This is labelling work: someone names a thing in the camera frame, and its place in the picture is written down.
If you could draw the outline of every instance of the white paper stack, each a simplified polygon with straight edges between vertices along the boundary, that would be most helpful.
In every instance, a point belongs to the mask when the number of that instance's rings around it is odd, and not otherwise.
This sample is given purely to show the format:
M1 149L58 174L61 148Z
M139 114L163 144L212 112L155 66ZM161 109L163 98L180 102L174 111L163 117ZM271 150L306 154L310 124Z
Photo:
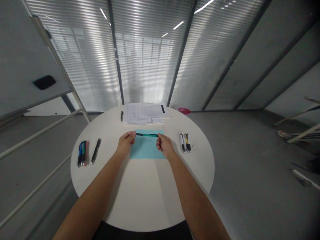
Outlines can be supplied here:
M130 103L125 105L124 122L126 124L144 125L164 122L170 117L165 104Z

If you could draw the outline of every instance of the pink object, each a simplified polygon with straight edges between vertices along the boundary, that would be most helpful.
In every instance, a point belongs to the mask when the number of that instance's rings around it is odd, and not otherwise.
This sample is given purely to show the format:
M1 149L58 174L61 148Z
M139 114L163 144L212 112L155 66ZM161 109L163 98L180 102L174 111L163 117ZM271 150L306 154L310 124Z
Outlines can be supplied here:
M189 109L187 109L187 108L179 108L178 111L181 112L182 114L186 115L186 116L191 113L191 111Z

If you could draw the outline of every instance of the table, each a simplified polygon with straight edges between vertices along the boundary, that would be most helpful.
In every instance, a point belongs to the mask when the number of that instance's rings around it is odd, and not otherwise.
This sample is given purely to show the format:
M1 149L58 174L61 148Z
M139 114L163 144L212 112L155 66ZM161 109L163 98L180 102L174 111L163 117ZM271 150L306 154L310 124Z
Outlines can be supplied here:
M119 137L134 129L163 130L164 134L171 138L174 149L208 195L214 178L214 157L211 146L200 128L187 116L172 108L168 108L172 117L166 118L165 123L126 125L120 121L123 110L124 106L119 106L99 115L78 137L70 163L71 179L78 196L81 196L113 155ZM191 153L182 152L180 134L184 132L190 136ZM91 159L98 138L101 138L101 145L95 163L77 168L80 142L90 141ZM139 232L161 230L184 221L185 217L169 162L166 159L128 157L120 168L103 220L112 226Z

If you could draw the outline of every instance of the teal pen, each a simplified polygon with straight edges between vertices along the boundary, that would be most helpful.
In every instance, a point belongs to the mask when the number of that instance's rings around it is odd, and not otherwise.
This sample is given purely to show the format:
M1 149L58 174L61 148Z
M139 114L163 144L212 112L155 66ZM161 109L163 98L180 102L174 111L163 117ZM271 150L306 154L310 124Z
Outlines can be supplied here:
M136 136L158 137L157 134L143 134L143 133L136 133Z

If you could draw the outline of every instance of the gray floor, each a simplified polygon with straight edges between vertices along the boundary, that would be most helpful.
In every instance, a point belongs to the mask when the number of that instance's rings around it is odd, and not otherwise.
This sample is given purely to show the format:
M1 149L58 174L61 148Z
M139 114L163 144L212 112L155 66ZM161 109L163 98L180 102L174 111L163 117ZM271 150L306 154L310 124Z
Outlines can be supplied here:
M277 116L263 111L189 117L211 144L216 171L209 197L232 239L316 238L320 193L290 172L291 162L303 165L314 156L277 136L271 127ZM0 129L0 151L58 118L22 118ZM0 220L71 152L85 126L83 116L75 116L2 160ZM281 126L288 132L305 128L296 122ZM301 172L320 183L319 176ZM76 199L68 162L0 231L0 239L50 239Z

